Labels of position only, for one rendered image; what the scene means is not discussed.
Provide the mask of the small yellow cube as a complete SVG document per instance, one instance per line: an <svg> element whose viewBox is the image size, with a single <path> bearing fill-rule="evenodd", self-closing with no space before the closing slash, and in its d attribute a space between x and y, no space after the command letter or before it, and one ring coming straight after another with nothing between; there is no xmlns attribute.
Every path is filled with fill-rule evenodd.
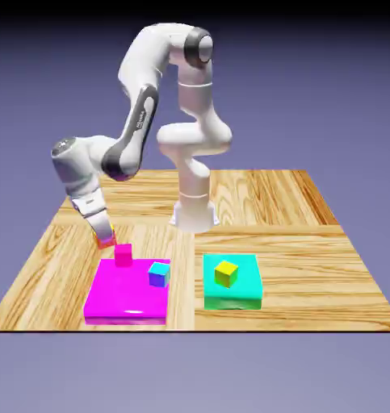
<svg viewBox="0 0 390 413"><path fill-rule="evenodd" d="M238 266L228 261L221 261L214 268L214 281L217 285L230 288L237 280Z"/></svg>

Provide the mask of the large magenta box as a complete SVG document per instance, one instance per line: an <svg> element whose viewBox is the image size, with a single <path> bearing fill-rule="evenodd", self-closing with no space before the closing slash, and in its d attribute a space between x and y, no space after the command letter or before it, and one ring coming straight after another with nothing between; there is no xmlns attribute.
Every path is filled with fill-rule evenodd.
<svg viewBox="0 0 390 413"><path fill-rule="evenodd" d="M169 284L161 288L149 284L149 268L164 259L135 259L119 268L113 259L102 259L86 299L83 315L91 325L164 325Z"/></svg>

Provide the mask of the small orange cube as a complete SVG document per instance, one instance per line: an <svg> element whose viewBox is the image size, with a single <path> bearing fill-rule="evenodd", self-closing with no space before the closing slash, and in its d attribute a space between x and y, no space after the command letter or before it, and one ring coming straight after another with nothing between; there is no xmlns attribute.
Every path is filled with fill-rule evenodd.
<svg viewBox="0 0 390 413"><path fill-rule="evenodd" d="M94 234L94 239L96 241L98 249L105 249L110 246L116 245L116 235L115 235L115 229L113 226L111 226L111 236L100 240L96 234Z"/></svg>

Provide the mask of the small pink cube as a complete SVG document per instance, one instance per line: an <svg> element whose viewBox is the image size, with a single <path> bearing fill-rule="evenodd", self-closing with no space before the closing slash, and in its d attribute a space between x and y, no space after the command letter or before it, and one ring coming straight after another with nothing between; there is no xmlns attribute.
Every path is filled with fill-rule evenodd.
<svg viewBox="0 0 390 413"><path fill-rule="evenodd" d="M114 250L115 266L119 268L129 267L133 263L132 245L117 244Z"/></svg>

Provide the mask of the large turquoise box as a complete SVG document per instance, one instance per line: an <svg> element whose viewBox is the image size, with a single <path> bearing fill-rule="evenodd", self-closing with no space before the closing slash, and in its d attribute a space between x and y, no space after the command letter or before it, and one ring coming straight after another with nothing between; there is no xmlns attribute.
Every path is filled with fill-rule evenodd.
<svg viewBox="0 0 390 413"><path fill-rule="evenodd" d="M238 266L237 280L230 288L217 285L214 268L228 261ZM203 305L205 310L260 310L262 278L255 254L208 253L203 255Z"/></svg>

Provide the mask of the small blue cube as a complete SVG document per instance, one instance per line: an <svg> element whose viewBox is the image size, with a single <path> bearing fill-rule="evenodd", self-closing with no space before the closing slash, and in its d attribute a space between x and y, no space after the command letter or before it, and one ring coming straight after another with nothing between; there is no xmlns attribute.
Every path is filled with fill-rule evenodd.
<svg viewBox="0 0 390 413"><path fill-rule="evenodd" d="M149 284L156 287L167 287L170 281L170 263L155 261L149 268Z"/></svg>

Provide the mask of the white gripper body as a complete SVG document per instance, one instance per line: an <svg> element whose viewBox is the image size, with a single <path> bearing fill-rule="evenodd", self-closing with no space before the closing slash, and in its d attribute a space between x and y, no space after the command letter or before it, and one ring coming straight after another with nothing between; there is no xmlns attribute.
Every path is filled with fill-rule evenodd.
<svg viewBox="0 0 390 413"><path fill-rule="evenodd" d="M111 240L114 230L106 209L87 215L86 221L92 227L98 240Z"/></svg>

